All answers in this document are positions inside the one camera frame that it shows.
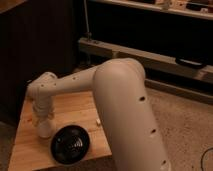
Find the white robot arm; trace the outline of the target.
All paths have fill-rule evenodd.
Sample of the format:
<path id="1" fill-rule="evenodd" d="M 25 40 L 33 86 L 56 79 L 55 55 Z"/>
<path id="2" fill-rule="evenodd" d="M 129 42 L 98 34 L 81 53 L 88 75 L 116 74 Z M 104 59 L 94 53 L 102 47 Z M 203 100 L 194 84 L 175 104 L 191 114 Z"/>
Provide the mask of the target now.
<path id="1" fill-rule="evenodd" d="M 27 87 L 37 135 L 53 134 L 53 97 L 90 90 L 118 171 L 172 171 L 145 87 L 145 70 L 131 58 L 111 59 L 59 78 L 45 72 Z"/>

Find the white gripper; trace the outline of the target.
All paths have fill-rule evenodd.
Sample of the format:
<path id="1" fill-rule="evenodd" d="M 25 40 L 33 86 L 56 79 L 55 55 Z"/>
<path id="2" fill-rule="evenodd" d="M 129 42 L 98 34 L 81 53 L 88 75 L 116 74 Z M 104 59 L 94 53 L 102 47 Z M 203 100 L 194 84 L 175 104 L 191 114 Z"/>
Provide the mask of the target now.
<path id="1" fill-rule="evenodd" d="M 38 118 L 37 117 L 47 117 L 50 121 L 54 120 L 54 113 L 53 112 L 53 106 L 52 105 L 44 105 L 44 106 L 40 106 L 37 103 L 33 104 L 33 112 L 35 113 L 35 115 L 32 115 L 32 124 L 33 126 L 37 126 L 38 125 Z"/>

